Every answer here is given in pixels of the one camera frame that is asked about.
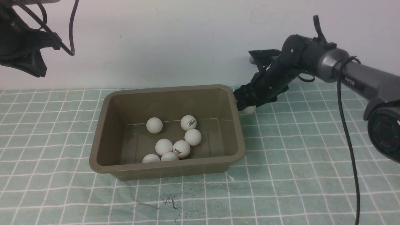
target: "black cable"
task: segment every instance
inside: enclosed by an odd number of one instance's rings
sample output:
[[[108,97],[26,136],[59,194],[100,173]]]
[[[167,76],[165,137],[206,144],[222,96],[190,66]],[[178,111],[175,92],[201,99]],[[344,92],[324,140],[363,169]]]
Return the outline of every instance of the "black cable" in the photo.
[[[42,13],[42,20],[44,22],[44,24],[47,24],[47,12],[46,9],[44,8],[44,6],[39,2],[39,0],[35,0],[36,4],[38,5],[40,12]],[[43,28],[43,26],[40,26],[39,29],[34,29],[34,30],[41,30]]]
[[[64,51],[66,51],[69,55],[75,55],[75,45],[74,45],[74,35],[72,33],[72,28],[74,26],[74,18],[76,14],[76,9],[78,8],[79,0],[75,0],[74,7],[72,8],[71,17],[70,17],[70,25],[69,25],[69,39],[71,50],[61,41],[61,39],[42,21],[32,10],[30,10],[27,6],[25,6],[20,0],[13,0],[13,2],[21,7],[26,13],[28,13],[53,39],[60,45]]]
[[[334,75],[335,67],[337,66],[337,64],[341,63],[340,68],[339,68],[339,73],[337,74],[337,80],[338,80],[338,104],[339,104],[340,118],[342,119],[343,129],[344,129],[344,133],[346,135],[347,145],[348,145],[349,151],[350,151],[351,164],[352,164],[352,167],[353,167],[354,183],[356,185],[356,201],[357,201],[357,207],[356,208],[357,209],[356,209],[356,222],[355,222],[355,224],[358,225],[358,223],[360,222],[360,186],[358,184],[356,160],[355,160],[355,157],[354,157],[353,146],[351,144],[350,134],[349,134],[349,131],[347,129],[346,119],[344,118],[343,106],[342,106],[342,93],[341,93],[341,88],[340,88],[341,83],[342,83],[343,69],[345,68],[345,66],[348,63],[350,63],[352,61],[356,61],[357,63],[361,63],[358,59],[356,59],[355,56],[340,60],[333,66],[332,75]]]

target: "ping pong ball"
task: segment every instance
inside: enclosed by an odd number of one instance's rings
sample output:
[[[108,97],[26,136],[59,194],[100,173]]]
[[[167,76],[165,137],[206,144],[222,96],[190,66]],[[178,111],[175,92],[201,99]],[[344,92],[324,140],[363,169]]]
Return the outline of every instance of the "ping pong ball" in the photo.
[[[185,141],[187,141],[190,145],[198,145],[201,141],[200,131],[196,129],[190,129],[185,133]]]
[[[161,156],[161,161],[176,161],[179,160],[178,156],[173,152],[165,153]]]
[[[159,161],[160,161],[160,158],[158,156],[156,156],[155,154],[148,154],[143,158],[142,163],[152,163],[152,162],[159,162]]]
[[[172,152],[172,142],[168,139],[160,139],[156,143],[157,154],[163,156],[168,152]]]
[[[162,121],[157,117],[150,118],[146,123],[146,128],[152,134],[159,133],[162,130]]]
[[[172,147],[172,151],[178,156],[178,158],[185,158],[190,153],[190,145],[187,141],[177,141]]]
[[[180,126],[185,131],[194,129],[197,126],[197,120],[196,120],[196,118],[194,118],[191,115],[186,115],[186,116],[182,117],[182,119],[180,120]]]

